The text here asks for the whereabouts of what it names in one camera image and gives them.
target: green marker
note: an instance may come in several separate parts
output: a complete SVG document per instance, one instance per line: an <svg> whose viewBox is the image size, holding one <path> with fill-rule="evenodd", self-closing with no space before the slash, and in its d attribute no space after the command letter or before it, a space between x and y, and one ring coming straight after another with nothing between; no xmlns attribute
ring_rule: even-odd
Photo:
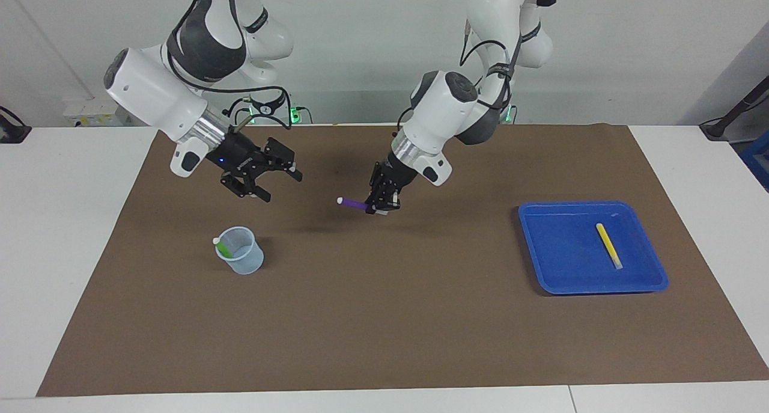
<svg viewBox="0 0 769 413"><path fill-rule="evenodd" d="M223 257L233 258L233 254L230 252L230 249L227 249L227 246L225 246L225 244L219 240L219 237L214 238L214 246L216 246L216 249L220 254L222 254Z"/></svg>

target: yellow marker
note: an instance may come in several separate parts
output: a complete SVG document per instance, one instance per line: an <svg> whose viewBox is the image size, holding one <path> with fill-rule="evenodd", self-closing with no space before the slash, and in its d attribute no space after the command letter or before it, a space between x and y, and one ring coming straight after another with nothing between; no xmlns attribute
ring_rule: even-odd
<svg viewBox="0 0 769 413"><path fill-rule="evenodd" d="M615 268L617 270L620 270L622 268L622 262L620 262L620 256L617 255L617 249L615 249L615 246L612 244L612 239L609 238L609 234L606 232L606 228L604 228L604 224L596 224L595 228L598 230L598 235L601 236L601 240L604 241L604 246L606 246L606 251L609 253L609 257L612 257L612 262L615 264Z"/></svg>

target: white table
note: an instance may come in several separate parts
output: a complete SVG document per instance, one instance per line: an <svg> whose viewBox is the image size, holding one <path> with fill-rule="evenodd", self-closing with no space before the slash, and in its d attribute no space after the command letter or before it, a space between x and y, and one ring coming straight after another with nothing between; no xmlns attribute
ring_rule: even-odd
<svg viewBox="0 0 769 413"><path fill-rule="evenodd" d="M631 130L767 361L769 194L695 127ZM0 412L769 411L769 381L34 399L153 137L35 129L0 145Z"/></svg>

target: brown mat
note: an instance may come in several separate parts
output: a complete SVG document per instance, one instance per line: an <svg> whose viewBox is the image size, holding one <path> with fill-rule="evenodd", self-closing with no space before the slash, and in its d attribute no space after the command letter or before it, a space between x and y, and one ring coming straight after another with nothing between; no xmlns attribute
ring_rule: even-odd
<svg viewBox="0 0 769 413"><path fill-rule="evenodd" d="M769 379L626 128L505 126L451 141L453 177L418 178L399 212L338 207L365 197L392 131L249 129L305 173L264 177L271 204L210 164L173 176L157 136L38 396ZM547 295L516 207L606 199L635 208L670 287ZM250 276L214 256L233 225L266 252Z"/></svg>

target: black stand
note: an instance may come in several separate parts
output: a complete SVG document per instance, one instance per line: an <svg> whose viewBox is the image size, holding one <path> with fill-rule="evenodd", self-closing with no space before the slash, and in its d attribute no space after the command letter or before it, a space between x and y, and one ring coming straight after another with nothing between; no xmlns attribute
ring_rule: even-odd
<svg viewBox="0 0 769 413"><path fill-rule="evenodd" d="M0 144L21 144L32 130L29 126L14 126L0 115L0 128L5 132L5 136L0 138Z"/></svg>
<svg viewBox="0 0 769 413"><path fill-rule="evenodd" d="M758 86L756 86L752 92L748 93L744 99L742 99L736 106L734 106L734 108L732 108L731 111L727 113L727 115L724 115L718 123L715 123L714 125L701 124L700 129L709 140L722 140L723 132L726 130L727 126L734 122L734 120L736 120L737 117L742 114L742 112L745 112L748 108L750 108L750 106L756 103L761 95L764 94L767 90L769 90L769 76L764 78L763 81L758 82Z"/></svg>

